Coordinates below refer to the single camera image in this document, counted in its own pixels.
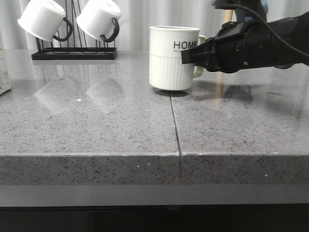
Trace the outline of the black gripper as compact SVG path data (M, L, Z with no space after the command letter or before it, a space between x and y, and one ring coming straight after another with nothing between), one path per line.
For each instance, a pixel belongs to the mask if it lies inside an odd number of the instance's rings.
M182 64L193 63L207 71L235 73L243 69L276 67L287 69L288 47L257 21L228 22L214 38L181 51Z

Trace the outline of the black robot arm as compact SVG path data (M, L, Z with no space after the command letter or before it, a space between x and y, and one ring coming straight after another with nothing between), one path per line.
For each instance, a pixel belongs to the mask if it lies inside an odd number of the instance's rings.
M309 14L269 23L248 20L228 22L216 36L181 52L183 64L194 64L209 72L309 63Z

